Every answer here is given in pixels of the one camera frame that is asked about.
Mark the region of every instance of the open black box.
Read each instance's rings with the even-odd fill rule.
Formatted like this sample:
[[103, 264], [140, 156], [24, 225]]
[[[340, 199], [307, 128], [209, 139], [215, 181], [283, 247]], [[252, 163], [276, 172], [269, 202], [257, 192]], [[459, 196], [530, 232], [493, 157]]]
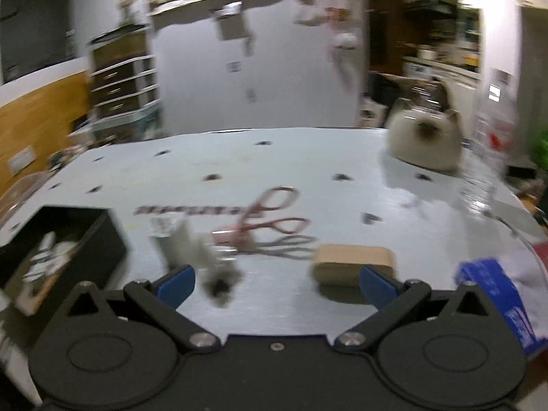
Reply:
[[44, 206], [32, 216], [13, 239], [0, 247], [0, 289], [4, 290], [21, 262], [48, 232], [58, 237], [71, 233], [77, 246], [51, 290], [34, 315], [24, 317], [29, 331], [44, 328], [70, 290], [80, 281], [104, 288], [127, 248], [109, 211], [83, 207]]

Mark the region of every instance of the scissors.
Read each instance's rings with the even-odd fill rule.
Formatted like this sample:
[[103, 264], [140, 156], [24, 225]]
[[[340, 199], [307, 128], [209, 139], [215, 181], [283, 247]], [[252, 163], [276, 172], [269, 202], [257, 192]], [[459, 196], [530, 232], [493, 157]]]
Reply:
[[[270, 207], [266, 202], [276, 192], [287, 192], [287, 196], [278, 206]], [[231, 245], [239, 251], [252, 251], [254, 249], [254, 241], [250, 233], [251, 230], [271, 228], [285, 235], [302, 232], [310, 223], [310, 220], [297, 216], [278, 218], [264, 222], [248, 222], [250, 218], [257, 217], [258, 214], [261, 214], [264, 211], [286, 209], [287, 207], [292, 206], [298, 197], [299, 191], [293, 187], [279, 186], [268, 189], [245, 209], [234, 225], [220, 227], [219, 229], [212, 231], [213, 241], [217, 245]], [[284, 226], [284, 222], [296, 222], [297, 224], [293, 228], [290, 228], [289, 226]]]

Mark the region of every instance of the clear water bottle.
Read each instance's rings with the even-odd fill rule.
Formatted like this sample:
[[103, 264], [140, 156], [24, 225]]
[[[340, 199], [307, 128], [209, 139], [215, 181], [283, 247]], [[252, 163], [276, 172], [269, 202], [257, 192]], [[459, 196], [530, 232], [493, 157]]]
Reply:
[[506, 170], [517, 124], [516, 103], [509, 93], [511, 76], [493, 70], [476, 114], [476, 131], [462, 165], [461, 198], [470, 211], [490, 209], [495, 182]]

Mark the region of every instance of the white table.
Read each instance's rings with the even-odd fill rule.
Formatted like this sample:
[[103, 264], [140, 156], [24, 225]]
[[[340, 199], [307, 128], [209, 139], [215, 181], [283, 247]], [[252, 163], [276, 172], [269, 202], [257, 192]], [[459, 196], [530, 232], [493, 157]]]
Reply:
[[[281, 128], [169, 137], [92, 149], [70, 163], [8, 221], [0, 243], [45, 204], [112, 209], [129, 248], [127, 260], [110, 287], [137, 278], [157, 279], [164, 261], [149, 239], [150, 217], [134, 215], [140, 206], [245, 206], [265, 189], [289, 185], [300, 190], [289, 209], [267, 217], [304, 216], [303, 234], [320, 242], [377, 245], [396, 256], [400, 280], [420, 278], [433, 288], [454, 287], [460, 261], [497, 255], [516, 240], [496, 220], [478, 221], [458, 197], [459, 180], [400, 162], [387, 153], [386, 130]], [[271, 145], [255, 145], [270, 141]], [[169, 150], [169, 153], [156, 155]], [[416, 178], [425, 174], [432, 182]], [[203, 181], [209, 174], [222, 179]], [[335, 181], [345, 174], [349, 181]], [[95, 193], [93, 187], [102, 186]], [[531, 242], [545, 239], [541, 228], [502, 184], [493, 205]], [[366, 225], [369, 212], [382, 222]], [[194, 231], [208, 232], [233, 216], [195, 215]], [[272, 235], [257, 239], [271, 240]], [[317, 334], [330, 340], [372, 314], [373, 306], [344, 296], [334, 300], [319, 291], [308, 260], [241, 255], [244, 278], [225, 308], [215, 306], [201, 290], [178, 311], [224, 339], [228, 333]]]

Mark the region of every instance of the power outlet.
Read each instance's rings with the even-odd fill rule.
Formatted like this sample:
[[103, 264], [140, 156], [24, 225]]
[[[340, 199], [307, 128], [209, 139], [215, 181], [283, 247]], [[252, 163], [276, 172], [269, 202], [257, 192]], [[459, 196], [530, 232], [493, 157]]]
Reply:
[[33, 162], [34, 160], [36, 160], [36, 153], [29, 145], [24, 150], [13, 155], [11, 159], [8, 160], [9, 171], [11, 171], [12, 175], [15, 176], [17, 173], [23, 170], [23, 168], [30, 165], [31, 162]]

